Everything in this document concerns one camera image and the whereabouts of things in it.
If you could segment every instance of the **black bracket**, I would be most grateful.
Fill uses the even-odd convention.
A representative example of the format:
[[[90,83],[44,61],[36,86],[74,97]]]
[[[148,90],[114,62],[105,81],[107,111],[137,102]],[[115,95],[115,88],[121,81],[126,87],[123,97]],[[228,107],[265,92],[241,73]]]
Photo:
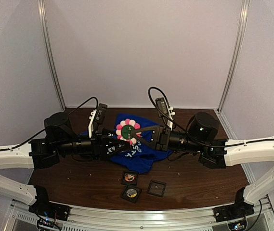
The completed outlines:
[[[37,194],[36,202],[29,207],[29,212],[52,219],[56,215],[56,219],[67,221],[70,207],[49,202],[47,190],[44,187],[35,185],[34,188]]]
[[[224,146],[225,143],[226,140],[214,140],[212,145]],[[224,148],[204,147],[203,150],[198,160],[199,163],[210,169],[226,168],[224,155],[227,154],[227,151],[225,151]]]
[[[48,168],[60,162],[59,155],[50,150],[46,139],[34,139],[29,143],[32,150],[29,156],[33,158],[34,169]]]
[[[137,133],[145,132],[145,131],[151,131],[152,132],[152,138],[150,141],[145,140],[142,137],[139,137]],[[163,126],[151,126],[141,129],[135,129],[130,132],[130,135],[134,137],[136,140],[140,141],[141,143],[144,143],[148,147],[159,150],[159,151],[167,151],[168,150],[168,144],[169,144],[169,137],[171,134],[171,129]]]
[[[94,159],[109,160],[121,152],[131,150],[130,143],[114,138],[116,135],[114,131],[106,129],[103,129],[101,134],[96,134],[92,140]]]
[[[213,209],[216,222],[243,218],[254,214],[253,205],[244,202],[244,189],[242,188],[236,193],[235,203],[224,205]]]

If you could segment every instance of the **dark wooden surface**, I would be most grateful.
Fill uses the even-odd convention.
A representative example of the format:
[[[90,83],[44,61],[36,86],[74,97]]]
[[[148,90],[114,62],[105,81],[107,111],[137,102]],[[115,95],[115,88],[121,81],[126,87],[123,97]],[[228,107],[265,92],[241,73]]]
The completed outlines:
[[[80,109],[70,116],[76,133],[86,130],[90,111],[91,109]],[[185,126],[198,111],[201,110],[177,109],[176,121]],[[215,116],[212,110],[202,111]],[[104,128],[114,128],[118,113],[143,116],[161,123],[155,109],[109,108]],[[226,138],[222,127],[217,138]],[[46,187],[50,200],[65,204],[104,209],[163,210],[232,202],[236,191],[248,183],[241,166],[212,170],[202,166],[197,160],[198,156],[186,155],[175,162],[154,162],[148,174],[138,177],[137,186],[143,192],[136,204],[120,198],[124,189],[120,178],[126,168],[112,162],[80,163],[68,156],[61,158],[61,163],[51,168],[35,170],[30,184]],[[167,183],[164,197],[146,193],[151,179]]]

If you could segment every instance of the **white backdrop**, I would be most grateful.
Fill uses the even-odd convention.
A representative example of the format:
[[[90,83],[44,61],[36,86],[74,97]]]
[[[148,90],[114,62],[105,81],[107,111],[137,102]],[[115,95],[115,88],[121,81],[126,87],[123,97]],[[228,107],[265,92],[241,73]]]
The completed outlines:
[[[174,107],[217,108],[241,2],[46,1],[67,107],[92,95],[112,107],[148,107],[155,85]]]
[[[239,139],[274,135],[274,1],[251,1],[238,67],[223,112]],[[273,163],[250,166],[258,179]],[[274,208],[274,192],[269,196]]]
[[[41,34],[36,1],[0,1],[0,145],[24,141],[60,110]],[[1,174],[26,182],[28,169]],[[0,230],[11,200],[0,196]]]

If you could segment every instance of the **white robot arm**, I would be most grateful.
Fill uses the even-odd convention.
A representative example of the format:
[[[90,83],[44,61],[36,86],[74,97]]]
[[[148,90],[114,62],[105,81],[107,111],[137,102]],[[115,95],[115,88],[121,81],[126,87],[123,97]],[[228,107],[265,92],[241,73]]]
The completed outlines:
[[[97,132],[98,125],[102,124],[104,119],[106,108],[107,106],[102,104],[93,111],[90,118],[90,132],[87,136],[77,136],[72,131],[65,113],[52,115],[44,122],[47,133],[45,139],[31,140],[18,148],[16,146],[0,147],[0,150],[5,150],[0,151],[0,169],[51,167],[59,163],[60,155],[67,154],[90,155],[93,159],[108,160],[113,155],[129,149],[128,142],[110,137],[112,131],[105,130],[105,134],[104,130],[102,133]],[[171,131],[172,126],[153,126],[131,131],[131,136],[160,151],[171,149],[200,153],[199,162],[210,168],[226,168],[243,163],[274,161],[274,136],[261,140],[227,140],[216,143],[214,141],[212,145],[206,144],[209,139],[214,139],[218,124],[209,114],[200,113],[196,114],[186,133]],[[151,141],[146,141],[136,135],[149,130],[153,133]],[[253,205],[272,190],[274,190],[274,167],[255,183],[239,190],[235,204],[214,208],[216,220],[223,221],[252,214]],[[20,184],[1,175],[0,194],[29,205],[37,213],[40,209],[46,213],[46,210],[50,208],[48,194],[44,188]],[[65,220],[69,208],[60,207],[64,206],[54,203],[51,206],[52,210],[59,210],[57,214],[63,215],[61,218]]]

